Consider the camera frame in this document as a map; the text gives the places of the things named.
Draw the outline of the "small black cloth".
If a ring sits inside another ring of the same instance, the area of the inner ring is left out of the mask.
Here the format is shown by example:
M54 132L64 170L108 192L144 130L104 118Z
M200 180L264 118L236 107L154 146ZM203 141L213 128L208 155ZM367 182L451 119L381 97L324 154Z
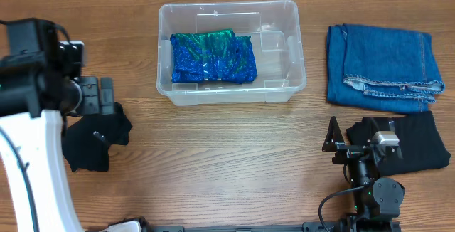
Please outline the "small black cloth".
M126 146L133 128L121 104L114 104L111 115L88 115L70 126L62 138L62 150L70 169L92 172L109 170L109 148Z

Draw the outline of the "blue green sequin garment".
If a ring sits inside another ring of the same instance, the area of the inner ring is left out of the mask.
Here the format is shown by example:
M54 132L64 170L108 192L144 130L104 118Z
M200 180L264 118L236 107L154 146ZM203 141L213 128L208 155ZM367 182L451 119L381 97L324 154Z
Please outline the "blue green sequin garment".
M232 29L206 33L175 33L173 83L225 81L251 83L257 76L250 36L236 36Z

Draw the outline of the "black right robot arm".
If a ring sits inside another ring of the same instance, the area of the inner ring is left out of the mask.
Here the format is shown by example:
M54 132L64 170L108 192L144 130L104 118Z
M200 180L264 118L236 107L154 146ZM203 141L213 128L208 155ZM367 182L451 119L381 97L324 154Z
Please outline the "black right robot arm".
M350 188L332 193L318 207L318 217L325 231L400 231L393 219L400 215L405 188L394 179L382 177L379 164L388 157L402 158L399 139L393 126L381 130L374 118L368 123L369 138L365 144L348 145L337 119L330 118L322 150L333 152L333 164L343 165L343 175ZM335 196L352 194L355 212L348 213L330 225L323 219L323 205Z

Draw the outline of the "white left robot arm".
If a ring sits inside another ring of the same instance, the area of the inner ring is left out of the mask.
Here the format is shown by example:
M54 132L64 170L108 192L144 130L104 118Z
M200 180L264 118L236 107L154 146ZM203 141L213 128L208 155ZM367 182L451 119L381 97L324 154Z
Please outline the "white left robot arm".
M85 77L85 46L52 21L5 23L1 59L1 159L20 231L81 231L67 170L105 172L109 148L132 124L111 78Z

